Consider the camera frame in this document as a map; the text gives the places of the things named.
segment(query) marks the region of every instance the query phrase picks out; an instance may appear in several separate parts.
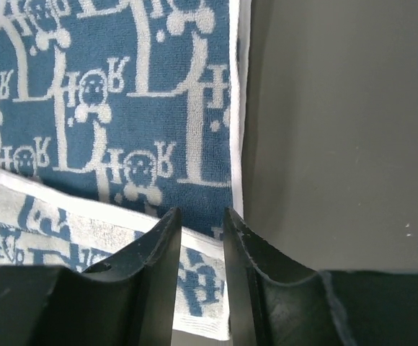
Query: black plastic part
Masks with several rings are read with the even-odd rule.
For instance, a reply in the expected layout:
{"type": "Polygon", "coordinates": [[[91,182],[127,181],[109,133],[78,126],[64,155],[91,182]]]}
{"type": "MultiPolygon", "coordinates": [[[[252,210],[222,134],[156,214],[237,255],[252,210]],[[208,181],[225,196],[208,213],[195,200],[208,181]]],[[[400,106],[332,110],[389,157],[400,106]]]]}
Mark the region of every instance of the black plastic part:
{"type": "Polygon", "coordinates": [[[181,219],[169,211],[83,273],[0,267],[0,346],[170,345],[181,219]]]}
{"type": "Polygon", "coordinates": [[[315,272],[231,209],[223,245],[234,346],[418,345],[418,274],[315,272]]]}

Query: gray surface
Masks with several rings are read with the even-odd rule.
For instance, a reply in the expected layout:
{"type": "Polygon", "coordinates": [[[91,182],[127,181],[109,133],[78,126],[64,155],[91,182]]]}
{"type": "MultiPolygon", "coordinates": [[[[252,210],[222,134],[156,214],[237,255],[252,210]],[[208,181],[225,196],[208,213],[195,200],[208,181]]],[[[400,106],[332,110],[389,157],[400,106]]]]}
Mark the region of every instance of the gray surface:
{"type": "Polygon", "coordinates": [[[315,269],[418,269],[418,1],[253,10],[246,219],[315,269]]]}

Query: blue towel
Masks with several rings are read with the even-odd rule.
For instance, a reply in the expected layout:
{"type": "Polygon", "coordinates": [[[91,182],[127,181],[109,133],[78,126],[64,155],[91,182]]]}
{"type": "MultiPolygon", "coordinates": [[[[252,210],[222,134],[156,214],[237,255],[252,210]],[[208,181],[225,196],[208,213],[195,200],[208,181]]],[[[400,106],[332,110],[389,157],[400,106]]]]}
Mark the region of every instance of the blue towel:
{"type": "MultiPolygon", "coordinates": [[[[0,0],[0,169],[154,218],[178,206],[185,227],[220,240],[223,209],[242,211],[238,15],[239,0],[0,0]]],[[[72,239],[72,206],[44,218],[53,207],[38,213],[27,198],[0,239],[27,232],[51,254],[29,264],[58,263],[58,251],[82,270],[47,239],[87,245],[72,239]]],[[[185,253],[204,263],[200,250],[185,253]]],[[[202,283],[186,277],[196,297],[202,283]]],[[[221,303],[208,297],[224,284],[197,303],[186,292],[188,314],[221,303]]]]}

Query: cartoon face print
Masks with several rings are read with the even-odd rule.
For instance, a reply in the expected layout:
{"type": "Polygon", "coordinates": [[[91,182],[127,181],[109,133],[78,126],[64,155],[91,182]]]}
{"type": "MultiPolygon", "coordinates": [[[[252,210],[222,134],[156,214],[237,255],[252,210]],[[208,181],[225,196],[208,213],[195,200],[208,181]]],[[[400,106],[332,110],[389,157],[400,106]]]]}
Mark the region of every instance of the cartoon face print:
{"type": "Polygon", "coordinates": [[[19,229],[0,227],[0,247],[7,259],[13,264],[23,262],[24,254],[17,247],[17,241],[21,234],[22,232],[19,229]]]}
{"type": "Polygon", "coordinates": [[[18,174],[34,177],[37,170],[36,153],[31,146],[21,146],[13,155],[14,168],[18,174]]]}
{"type": "Polygon", "coordinates": [[[156,184],[156,157],[150,151],[133,151],[124,159],[124,175],[136,187],[148,188],[156,184]]]}
{"type": "Polygon", "coordinates": [[[25,13],[39,30],[55,32],[58,29],[58,16],[51,0],[27,0],[25,13]]]}
{"type": "Polygon", "coordinates": [[[36,28],[36,46],[40,50],[49,48],[50,40],[55,40],[61,48],[68,48],[71,36],[60,23],[54,1],[57,0],[26,0],[25,14],[36,28]]]}
{"type": "Polygon", "coordinates": [[[167,0],[172,13],[167,17],[166,26],[173,36],[183,34],[185,24],[194,22],[203,34],[210,34],[215,27],[214,11],[206,6],[205,0],[167,0]]]}
{"type": "Polygon", "coordinates": [[[79,102],[89,107],[103,105],[107,101],[107,77],[100,69],[85,73],[79,82],[79,102]]]}

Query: towel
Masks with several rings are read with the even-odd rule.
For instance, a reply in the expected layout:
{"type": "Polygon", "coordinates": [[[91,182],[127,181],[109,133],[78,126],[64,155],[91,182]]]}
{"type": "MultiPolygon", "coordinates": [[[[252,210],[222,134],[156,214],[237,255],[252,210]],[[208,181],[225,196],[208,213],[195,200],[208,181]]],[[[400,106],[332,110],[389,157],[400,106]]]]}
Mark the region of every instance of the towel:
{"type": "Polygon", "coordinates": [[[239,0],[0,0],[0,264],[83,270],[178,206],[174,328],[228,339],[239,13],[239,0]]]}

